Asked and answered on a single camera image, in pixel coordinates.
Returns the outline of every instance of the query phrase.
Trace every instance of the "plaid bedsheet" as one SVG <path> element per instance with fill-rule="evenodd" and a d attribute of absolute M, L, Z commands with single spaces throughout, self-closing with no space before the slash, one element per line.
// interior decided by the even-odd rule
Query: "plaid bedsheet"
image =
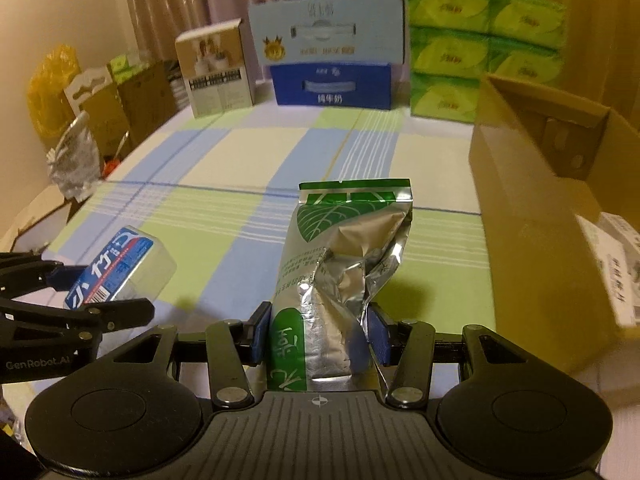
<path fill-rule="evenodd" d="M 45 258 L 86 264 L 131 225 L 162 240 L 177 272 L 152 324 L 202 330 L 246 319 L 274 291 L 298 184 L 409 177 L 414 221 L 402 266 L 377 301 L 439 332 L 494 327 L 484 231 L 467 161 L 472 127 L 412 118 L 405 107 L 253 108 L 194 119 L 182 111 L 103 183 Z M 30 299 L 62 305 L 64 294 Z M 142 332 L 105 336 L 101 351 Z"/>

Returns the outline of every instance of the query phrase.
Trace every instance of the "yellow plastic bag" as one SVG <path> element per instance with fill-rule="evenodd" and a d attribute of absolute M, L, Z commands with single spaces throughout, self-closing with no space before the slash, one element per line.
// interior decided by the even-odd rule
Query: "yellow plastic bag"
<path fill-rule="evenodd" d="M 79 73 L 76 50 L 62 44 L 47 55 L 29 81 L 29 115 L 40 140 L 48 150 L 56 147 L 62 134 L 75 119 L 64 89 Z"/>

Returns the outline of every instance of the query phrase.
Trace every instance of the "silver foil bag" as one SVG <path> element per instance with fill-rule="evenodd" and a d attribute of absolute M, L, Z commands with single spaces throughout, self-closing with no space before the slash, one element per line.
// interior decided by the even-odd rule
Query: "silver foil bag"
<path fill-rule="evenodd" d="M 366 309 L 409 234 L 408 179 L 300 184 L 270 325 L 268 388 L 376 389 Z"/>
<path fill-rule="evenodd" d="M 66 199 L 82 202 L 100 181 L 100 153 L 89 130 L 89 114 L 80 112 L 55 149 L 47 153 L 49 178 Z"/>

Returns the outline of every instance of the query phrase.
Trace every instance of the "barcode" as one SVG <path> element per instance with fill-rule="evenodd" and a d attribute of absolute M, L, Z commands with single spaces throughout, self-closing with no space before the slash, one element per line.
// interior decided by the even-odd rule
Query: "barcode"
<path fill-rule="evenodd" d="M 103 303 L 109 299 L 109 291 L 103 286 L 99 286 L 87 303 Z"/>

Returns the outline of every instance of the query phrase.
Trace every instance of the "cardboard box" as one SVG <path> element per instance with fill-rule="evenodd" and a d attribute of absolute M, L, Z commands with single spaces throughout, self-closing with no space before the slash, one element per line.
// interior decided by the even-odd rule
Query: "cardboard box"
<path fill-rule="evenodd" d="M 134 148 L 177 113 L 161 61 L 119 84 L 118 94 Z"/>
<path fill-rule="evenodd" d="M 255 81 L 244 65 L 242 20 L 195 28 L 175 39 L 194 117 L 254 104 Z"/>
<path fill-rule="evenodd" d="M 402 0 L 279 0 L 249 20 L 261 65 L 404 62 Z"/>
<path fill-rule="evenodd" d="M 89 129 L 100 154 L 103 157 L 115 155 L 122 137 L 129 129 L 116 83 L 111 82 L 88 97 L 82 102 L 80 109 L 89 114 Z M 124 158 L 131 150 L 132 146 L 125 144 L 119 156 Z"/>
<path fill-rule="evenodd" d="M 640 326 L 618 326 L 575 218 L 595 223 L 606 211 L 638 229 L 638 160 L 640 134 L 615 110 L 545 86 L 483 79 L 469 161 L 497 330 L 566 372 L 640 339 Z"/>
<path fill-rule="evenodd" d="M 274 65 L 271 78 L 279 105 L 391 108 L 389 64 Z"/>

